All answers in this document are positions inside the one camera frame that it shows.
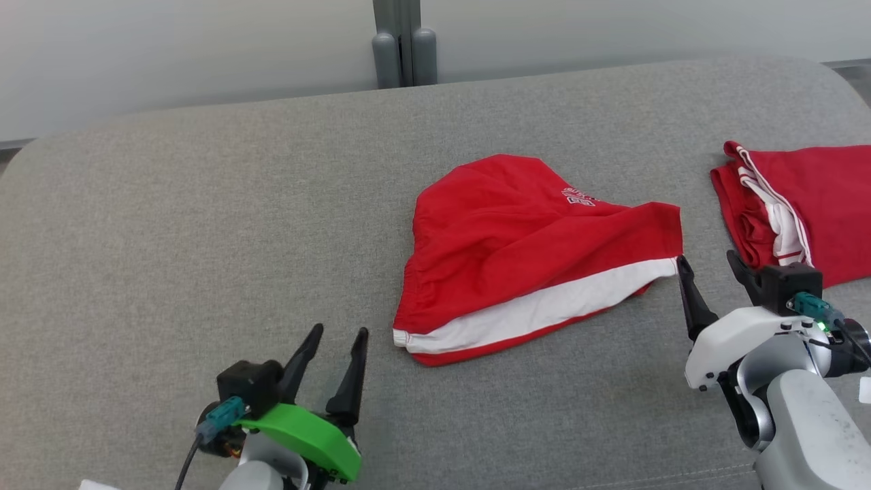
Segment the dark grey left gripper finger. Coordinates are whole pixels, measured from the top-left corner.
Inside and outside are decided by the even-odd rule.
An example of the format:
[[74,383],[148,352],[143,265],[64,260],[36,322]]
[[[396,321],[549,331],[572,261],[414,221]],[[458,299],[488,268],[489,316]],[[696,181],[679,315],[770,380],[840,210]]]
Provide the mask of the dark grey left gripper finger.
[[366,378],[369,332],[361,327],[350,351],[350,363],[340,386],[326,405],[327,418],[339,427],[355,427],[360,419]]
[[323,337],[324,326],[317,323],[309,331],[307,337],[287,361],[283,375],[279,381],[279,394],[281,404],[295,404],[296,394],[303,376],[306,373],[309,362],[315,357],[318,345]]

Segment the red shorts with white stripe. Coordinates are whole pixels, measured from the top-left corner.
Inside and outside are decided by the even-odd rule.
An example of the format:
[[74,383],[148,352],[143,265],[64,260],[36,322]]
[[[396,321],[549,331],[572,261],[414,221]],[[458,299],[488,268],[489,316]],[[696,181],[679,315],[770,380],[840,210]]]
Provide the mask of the red shorts with white stripe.
[[677,274],[679,207],[626,207],[570,186],[544,161],[495,154],[416,199],[394,345],[427,366],[514,348]]

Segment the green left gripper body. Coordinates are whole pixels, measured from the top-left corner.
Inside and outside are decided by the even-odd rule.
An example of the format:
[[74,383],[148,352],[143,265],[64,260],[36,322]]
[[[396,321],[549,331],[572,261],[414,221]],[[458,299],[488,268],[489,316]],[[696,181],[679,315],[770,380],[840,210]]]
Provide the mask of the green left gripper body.
[[246,416],[234,425],[265,436],[340,482],[357,480],[361,468],[357,444],[338,426],[301,406],[276,404],[261,418]]

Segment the red Bulls basketball jersey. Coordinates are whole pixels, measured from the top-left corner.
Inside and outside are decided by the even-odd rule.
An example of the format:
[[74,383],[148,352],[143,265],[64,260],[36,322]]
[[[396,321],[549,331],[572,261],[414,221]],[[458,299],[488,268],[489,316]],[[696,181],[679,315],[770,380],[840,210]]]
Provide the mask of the red Bulls basketball jersey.
[[871,277],[871,145],[723,151],[710,180],[750,269],[803,263],[827,288]]

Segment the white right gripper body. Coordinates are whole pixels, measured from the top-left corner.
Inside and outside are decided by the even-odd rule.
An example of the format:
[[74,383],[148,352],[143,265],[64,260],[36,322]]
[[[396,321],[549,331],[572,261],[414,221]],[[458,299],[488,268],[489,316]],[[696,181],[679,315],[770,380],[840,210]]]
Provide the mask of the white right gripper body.
[[736,365],[740,393],[755,393],[788,370],[825,376],[829,351],[825,333],[806,316],[778,316],[763,307],[725,314],[697,336],[685,364],[685,380],[699,391]]

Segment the grey partition post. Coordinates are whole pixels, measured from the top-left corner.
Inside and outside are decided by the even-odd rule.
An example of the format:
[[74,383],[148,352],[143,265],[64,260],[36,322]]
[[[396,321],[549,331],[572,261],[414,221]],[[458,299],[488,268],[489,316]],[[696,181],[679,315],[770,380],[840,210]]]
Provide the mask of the grey partition post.
[[438,39],[422,24],[422,0],[372,0],[372,7],[378,88],[435,86]]

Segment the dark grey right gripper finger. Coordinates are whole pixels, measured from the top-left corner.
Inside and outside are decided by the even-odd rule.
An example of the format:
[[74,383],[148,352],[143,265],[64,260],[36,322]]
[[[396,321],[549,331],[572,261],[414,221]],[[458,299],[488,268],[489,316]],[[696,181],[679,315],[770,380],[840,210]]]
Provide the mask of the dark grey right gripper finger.
[[684,255],[676,259],[679,291],[687,326],[687,337],[696,342],[700,332],[719,320],[718,314],[709,309],[695,284],[695,273]]
[[762,288],[758,273],[749,267],[734,249],[728,249],[727,261],[731,267],[732,275],[744,287],[751,304],[753,306],[762,305]]

